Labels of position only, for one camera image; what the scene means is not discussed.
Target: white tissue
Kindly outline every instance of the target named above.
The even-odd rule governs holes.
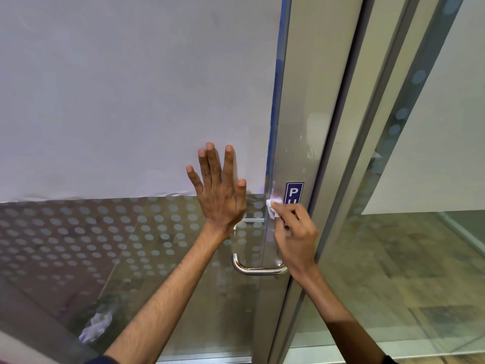
[[[283,200],[281,198],[274,198],[274,199],[267,199],[266,200],[266,209],[268,210],[268,214],[270,215],[270,218],[272,220],[275,219],[275,217],[279,217],[278,212],[276,212],[273,207],[271,206],[271,202],[276,202],[276,203],[283,203]]]

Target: dotted pattern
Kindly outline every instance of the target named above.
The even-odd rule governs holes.
[[[246,217],[263,217],[262,198],[248,196]],[[204,221],[194,196],[3,203],[0,276],[66,325],[101,291],[119,295],[131,318],[181,261]],[[263,241],[261,222],[241,222],[203,279],[216,284],[221,274],[233,275],[233,252],[247,265],[260,265]]]

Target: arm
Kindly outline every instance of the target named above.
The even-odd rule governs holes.
[[[317,308],[345,362],[381,364],[384,352],[335,296],[314,262],[318,230],[305,208],[300,204],[275,202],[272,206],[282,217],[276,220],[275,238],[283,262]],[[290,235],[285,230],[285,222]]]
[[[106,351],[121,364],[158,360],[217,247],[245,213],[246,180],[238,180],[234,187],[232,146],[226,146],[222,174],[214,144],[199,149],[199,162],[203,183],[192,166],[187,166],[187,174],[206,224],[177,268]]]

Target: person's right hand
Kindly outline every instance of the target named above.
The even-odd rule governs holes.
[[[290,274],[298,281],[316,267],[314,258],[318,229],[301,204],[271,202],[271,206],[280,216],[276,219],[275,239],[281,257]],[[285,230],[285,222],[290,232]]]

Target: blue sign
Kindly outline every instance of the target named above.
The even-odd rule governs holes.
[[[300,203],[304,183],[286,183],[285,204]]]

